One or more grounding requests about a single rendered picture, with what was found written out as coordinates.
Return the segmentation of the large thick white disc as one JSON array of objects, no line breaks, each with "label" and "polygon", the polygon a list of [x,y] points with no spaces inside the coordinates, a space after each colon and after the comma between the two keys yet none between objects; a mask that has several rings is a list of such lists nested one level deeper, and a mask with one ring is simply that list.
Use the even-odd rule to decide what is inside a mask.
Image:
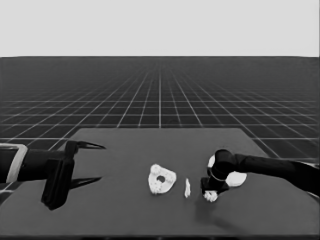
[{"label": "large thick white disc", "polygon": [[[215,163],[215,156],[212,155],[209,158],[209,161],[207,164],[207,172],[210,172],[214,163]],[[229,187],[239,187],[246,181],[246,179],[247,179],[246,173],[233,171],[227,176],[226,183],[228,184]]]}]

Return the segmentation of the white round carrier with pins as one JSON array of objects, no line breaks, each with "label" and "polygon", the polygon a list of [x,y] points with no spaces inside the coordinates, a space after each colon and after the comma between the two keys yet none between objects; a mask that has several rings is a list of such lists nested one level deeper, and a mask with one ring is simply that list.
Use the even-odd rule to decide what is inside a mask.
[{"label": "white round carrier with pins", "polygon": [[162,184],[162,193],[161,194],[165,194],[167,193],[168,191],[171,190],[171,188],[173,187],[173,185],[175,184],[175,182],[173,184],[168,184],[166,181],[165,181],[165,177],[163,176],[164,172],[165,171],[171,171],[167,168],[164,168],[162,167],[162,172],[160,175],[156,176],[156,175],[153,175],[151,173],[149,173],[149,176],[148,176],[148,185],[150,185],[151,183],[153,182],[159,182]]}]

